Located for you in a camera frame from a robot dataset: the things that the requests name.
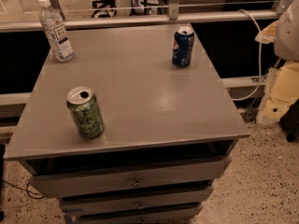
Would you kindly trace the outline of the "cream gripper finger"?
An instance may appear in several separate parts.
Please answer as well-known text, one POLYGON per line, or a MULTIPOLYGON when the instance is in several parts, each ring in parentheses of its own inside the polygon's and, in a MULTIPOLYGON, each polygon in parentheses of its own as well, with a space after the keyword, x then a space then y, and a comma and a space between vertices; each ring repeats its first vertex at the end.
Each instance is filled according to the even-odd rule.
POLYGON ((279 122, 298 99, 299 63, 287 61, 279 69, 270 68, 256 116, 257 123, 273 125, 279 122))
POLYGON ((270 23, 255 36, 255 40, 262 44, 273 43, 276 38, 277 25, 278 21, 273 21, 272 23, 270 23))

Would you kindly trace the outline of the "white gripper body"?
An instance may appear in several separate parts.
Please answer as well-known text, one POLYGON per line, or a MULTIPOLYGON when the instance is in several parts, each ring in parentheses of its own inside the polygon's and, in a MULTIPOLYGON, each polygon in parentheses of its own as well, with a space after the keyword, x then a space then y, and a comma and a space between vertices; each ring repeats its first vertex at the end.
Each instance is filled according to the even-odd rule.
POLYGON ((293 0, 280 16, 274 42, 275 54, 286 61, 299 61, 299 0, 293 0))

